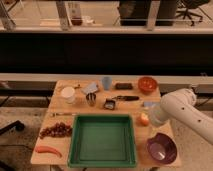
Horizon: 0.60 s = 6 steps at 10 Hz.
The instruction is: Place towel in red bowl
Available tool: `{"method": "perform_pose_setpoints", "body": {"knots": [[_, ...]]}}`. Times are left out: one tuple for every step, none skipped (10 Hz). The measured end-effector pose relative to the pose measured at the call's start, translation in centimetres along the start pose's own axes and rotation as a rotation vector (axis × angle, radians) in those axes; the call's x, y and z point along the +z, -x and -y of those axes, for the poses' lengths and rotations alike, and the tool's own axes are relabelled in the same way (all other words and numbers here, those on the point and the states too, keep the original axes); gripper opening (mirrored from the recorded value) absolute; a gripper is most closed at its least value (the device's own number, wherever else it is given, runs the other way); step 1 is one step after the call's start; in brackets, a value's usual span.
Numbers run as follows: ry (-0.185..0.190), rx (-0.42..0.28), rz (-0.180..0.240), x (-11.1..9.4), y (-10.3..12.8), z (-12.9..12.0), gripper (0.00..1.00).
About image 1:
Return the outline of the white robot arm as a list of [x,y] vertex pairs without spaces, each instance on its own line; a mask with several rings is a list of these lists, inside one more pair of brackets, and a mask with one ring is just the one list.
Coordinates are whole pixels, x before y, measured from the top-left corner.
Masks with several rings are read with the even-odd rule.
[[213,119],[197,110],[197,97],[191,89],[179,89],[163,95],[160,102],[148,110],[150,123],[164,125],[170,118],[182,122],[213,145]]

